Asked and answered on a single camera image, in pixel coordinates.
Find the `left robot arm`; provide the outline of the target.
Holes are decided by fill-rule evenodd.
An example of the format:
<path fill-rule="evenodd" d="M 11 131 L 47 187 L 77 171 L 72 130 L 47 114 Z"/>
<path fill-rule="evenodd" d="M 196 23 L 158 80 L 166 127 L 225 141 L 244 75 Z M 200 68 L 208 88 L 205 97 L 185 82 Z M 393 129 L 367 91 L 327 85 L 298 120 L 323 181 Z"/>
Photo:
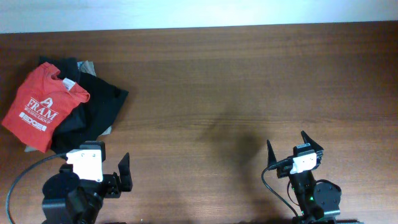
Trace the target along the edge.
<path fill-rule="evenodd" d="M 63 157 L 66 163 L 42 187 L 45 223 L 94 223 L 104 199 L 119 198 L 132 190 L 128 152 L 118 164 L 119 172 L 112 174 L 103 173 L 103 141 L 87 141 Z"/>

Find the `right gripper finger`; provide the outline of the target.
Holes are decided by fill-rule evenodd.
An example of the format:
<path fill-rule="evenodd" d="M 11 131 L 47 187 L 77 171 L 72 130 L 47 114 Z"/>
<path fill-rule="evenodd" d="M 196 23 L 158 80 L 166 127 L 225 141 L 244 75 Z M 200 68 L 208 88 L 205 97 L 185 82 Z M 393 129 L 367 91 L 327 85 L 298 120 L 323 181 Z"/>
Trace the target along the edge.
<path fill-rule="evenodd" d="M 305 131 L 301 131 L 301 136 L 305 144 L 311 145 L 315 152 L 323 151 L 323 148 L 316 143 Z"/>
<path fill-rule="evenodd" d="M 272 170 L 275 169 L 275 166 L 277 165 L 277 159 L 275 157 L 274 150 L 272 148 L 270 140 L 267 140 L 266 144 L 267 144 L 267 155 L 268 155 L 267 168 L 269 170 Z"/>

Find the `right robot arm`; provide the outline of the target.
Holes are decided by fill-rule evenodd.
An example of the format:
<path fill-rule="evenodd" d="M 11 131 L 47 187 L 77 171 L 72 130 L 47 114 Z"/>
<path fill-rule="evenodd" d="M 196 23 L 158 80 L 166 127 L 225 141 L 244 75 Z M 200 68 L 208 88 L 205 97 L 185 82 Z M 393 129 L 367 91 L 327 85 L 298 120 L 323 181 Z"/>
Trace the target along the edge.
<path fill-rule="evenodd" d="M 305 132 L 301 132 L 303 144 L 293 147 L 293 154 L 278 161 L 271 142 L 267 144 L 267 167 L 261 173 L 261 180 L 268 190 L 279 198 L 294 213 L 293 223 L 336 223 L 340 215 L 341 188 L 329 180 L 316 180 L 313 171 L 322 161 L 323 148 Z M 288 201 L 282 198 L 265 181 L 264 174 L 275 170 L 279 179 L 289 179 L 288 189 L 294 191 L 298 213 Z"/>

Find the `red printed t-shirt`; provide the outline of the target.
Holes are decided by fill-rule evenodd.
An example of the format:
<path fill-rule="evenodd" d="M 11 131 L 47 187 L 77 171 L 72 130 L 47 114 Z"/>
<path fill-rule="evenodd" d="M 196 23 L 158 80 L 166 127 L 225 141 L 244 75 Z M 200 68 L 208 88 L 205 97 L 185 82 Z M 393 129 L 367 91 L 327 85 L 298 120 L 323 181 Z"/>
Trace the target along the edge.
<path fill-rule="evenodd" d="M 45 62 L 18 88 L 1 124 L 24 144 L 47 152 L 55 129 L 90 94 L 77 82 L 58 77 L 60 70 Z"/>

